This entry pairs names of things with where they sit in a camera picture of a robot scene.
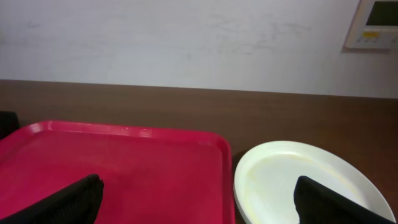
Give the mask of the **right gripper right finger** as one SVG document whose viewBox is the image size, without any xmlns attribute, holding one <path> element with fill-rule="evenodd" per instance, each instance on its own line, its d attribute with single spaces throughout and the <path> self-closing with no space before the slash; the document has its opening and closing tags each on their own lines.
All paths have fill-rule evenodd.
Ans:
<svg viewBox="0 0 398 224">
<path fill-rule="evenodd" d="M 307 176 L 294 189 L 300 224 L 395 224 Z"/>
</svg>

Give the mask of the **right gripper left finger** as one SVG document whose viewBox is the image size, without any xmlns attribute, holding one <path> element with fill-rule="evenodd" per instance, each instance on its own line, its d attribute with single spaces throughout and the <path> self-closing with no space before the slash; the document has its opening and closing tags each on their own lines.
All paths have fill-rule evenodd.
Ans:
<svg viewBox="0 0 398 224">
<path fill-rule="evenodd" d="M 27 208 L 1 219 L 2 224 L 94 224 L 104 182 L 90 174 Z"/>
</svg>

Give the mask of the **cream white plate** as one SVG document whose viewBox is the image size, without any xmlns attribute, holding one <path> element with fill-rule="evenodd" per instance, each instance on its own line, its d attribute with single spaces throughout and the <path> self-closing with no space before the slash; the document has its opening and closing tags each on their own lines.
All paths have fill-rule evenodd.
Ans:
<svg viewBox="0 0 398 224">
<path fill-rule="evenodd" d="M 245 223 L 299 222 L 294 188 L 307 176 L 368 210 L 395 221 L 386 199 L 357 168 L 309 144 L 272 141 L 243 155 L 234 174 L 234 197 Z"/>
</svg>

